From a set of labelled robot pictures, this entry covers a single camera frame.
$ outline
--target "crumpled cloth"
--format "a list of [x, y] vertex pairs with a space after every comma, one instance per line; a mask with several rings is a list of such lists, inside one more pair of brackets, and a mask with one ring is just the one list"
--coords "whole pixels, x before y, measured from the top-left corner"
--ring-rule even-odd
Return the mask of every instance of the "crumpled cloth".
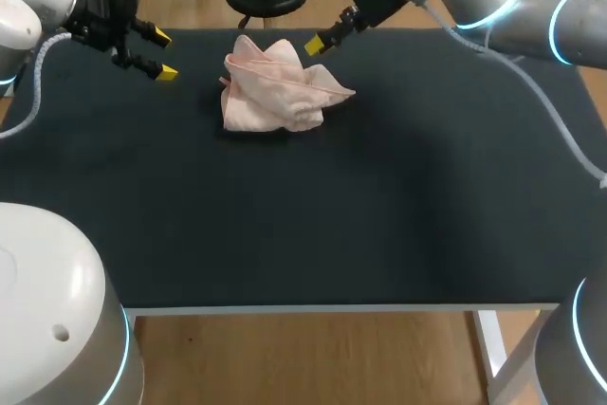
[[263, 52], [241, 35], [225, 65], [231, 81], [220, 79], [226, 86], [221, 107], [224, 128], [231, 131], [309, 130], [322, 124], [323, 108], [356, 93], [342, 87], [323, 65], [304, 68], [288, 40]]

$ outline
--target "wooden floor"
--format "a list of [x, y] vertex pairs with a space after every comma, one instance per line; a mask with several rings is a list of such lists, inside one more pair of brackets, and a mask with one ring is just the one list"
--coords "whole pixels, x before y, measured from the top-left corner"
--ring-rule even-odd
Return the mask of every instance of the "wooden floor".
[[[249, 27], [327, 27], [345, 5], [308, 0]], [[141, 0], [140, 17], [163, 28], [234, 28], [241, 19], [224, 0]], [[385, 26], [434, 24], [408, 6]], [[606, 121], [605, 73], [582, 73]], [[534, 318], [532, 311], [500, 314], [508, 350]], [[139, 320], [137, 333], [145, 405], [486, 403], [464, 313], [154, 318]], [[520, 404], [535, 400], [527, 392]]]

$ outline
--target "cable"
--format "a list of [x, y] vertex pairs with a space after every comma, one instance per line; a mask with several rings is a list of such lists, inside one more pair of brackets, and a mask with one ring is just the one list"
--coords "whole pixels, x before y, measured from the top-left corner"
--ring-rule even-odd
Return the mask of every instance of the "cable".
[[38, 111], [40, 111], [40, 103], [42, 101], [42, 64], [45, 60], [46, 53], [53, 45], [62, 40], [69, 40], [70, 38], [72, 38], [71, 33], [60, 33], [50, 37], [42, 46], [40, 46], [38, 56], [36, 56], [36, 63], [34, 64], [34, 103], [31, 106], [31, 111], [29, 111], [28, 116], [19, 125], [10, 128], [6, 132], [0, 132], [0, 140], [12, 137], [24, 131], [32, 122], [34, 122], [34, 119], [38, 116]]
[[535, 80], [533, 78], [531, 78], [531, 76], [529, 76], [522, 68], [520, 68], [518, 65], [516, 65], [516, 63], [510, 61], [503, 54], [500, 54], [499, 52], [497, 52], [497, 51], [495, 51], [493, 49], [490, 49], [488, 47], [476, 45], [475, 43], [473, 43], [473, 42], [465, 39], [464, 37], [462, 37], [459, 33], [457, 33], [455, 30], [453, 30], [445, 22], [445, 20], [443, 20], [443, 18], [440, 17], [440, 15], [434, 9], [432, 9], [428, 5], [423, 4], [422, 8], [425, 11], [427, 11], [431, 15], [431, 17], [434, 18], [434, 20], [445, 31], [447, 31], [447, 33], [452, 38], [454, 38], [461, 45], [464, 45], [464, 46], [466, 46], [466, 47], [468, 47], [470, 49], [473, 49], [473, 50], [475, 50], [477, 52], [481, 52], [481, 53], [487, 54], [488, 56], [490, 56], [490, 57], [494, 58], [495, 60], [501, 62], [502, 64], [504, 64], [505, 66], [507, 66], [510, 70], [512, 70], [514, 73], [516, 73], [518, 76], [520, 76], [521, 79], [538, 96], [538, 98], [542, 102], [544, 108], [546, 109], [546, 111], [548, 111], [548, 114], [550, 115], [550, 118], [554, 121], [554, 123], [556, 124], [557, 128], [561, 132], [562, 138], [567, 143], [567, 146], [569, 146], [569, 149], [573, 153], [574, 157], [578, 160], [578, 162], [581, 164], [581, 166], [583, 166], [583, 168], [592, 177], [594, 177], [595, 179], [597, 179], [600, 182], [600, 188], [601, 189], [607, 188], [607, 173], [605, 173], [604, 171], [602, 171], [597, 165], [595, 165], [583, 153], [583, 151], [580, 149], [578, 143], [576, 142], [575, 138], [573, 138], [573, 135], [571, 134], [571, 132], [569, 131], [569, 129], [565, 125], [565, 122], [562, 120], [562, 117], [559, 114], [559, 112], [557, 111], [557, 108], [554, 107], [554, 104], [552, 104], [552, 101], [550, 101], [550, 99], [545, 94], [545, 92], [542, 90], [542, 88], [535, 82]]

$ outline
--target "black mat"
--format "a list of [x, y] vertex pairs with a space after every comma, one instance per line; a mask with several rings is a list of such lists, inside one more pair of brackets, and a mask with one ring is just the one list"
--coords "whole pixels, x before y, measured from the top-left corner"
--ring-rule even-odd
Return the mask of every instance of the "black mat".
[[[80, 227], [127, 306], [552, 303], [607, 251], [607, 196], [498, 64], [440, 31], [365, 32], [319, 59], [358, 91], [321, 128], [231, 135], [217, 79], [238, 33], [172, 31], [171, 84], [61, 44], [40, 117], [0, 145], [0, 201]], [[575, 69], [523, 66], [607, 167]]]

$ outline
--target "robotic arm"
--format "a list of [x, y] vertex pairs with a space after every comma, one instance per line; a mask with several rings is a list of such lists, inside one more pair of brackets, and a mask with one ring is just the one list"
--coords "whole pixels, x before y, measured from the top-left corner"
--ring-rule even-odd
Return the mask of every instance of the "robotic arm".
[[[353, 0], [340, 21], [306, 46], [325, 52], [353, 31], [374, 28], [409, 2]], [[461, 35], [505, 54], [607, 69], [607, 0], [442, 0]]]
[[0, 0], [0, 96], [23, 67], [43, 32], [64, 28], [72, 38], [105, 52], [114, 64], [134, 66], [154, 80], [171, 80], [176, 71], [134, 56], [126, 45], [131, 30], [165, 47], [171, 39], [136, 14], [139, 0]]

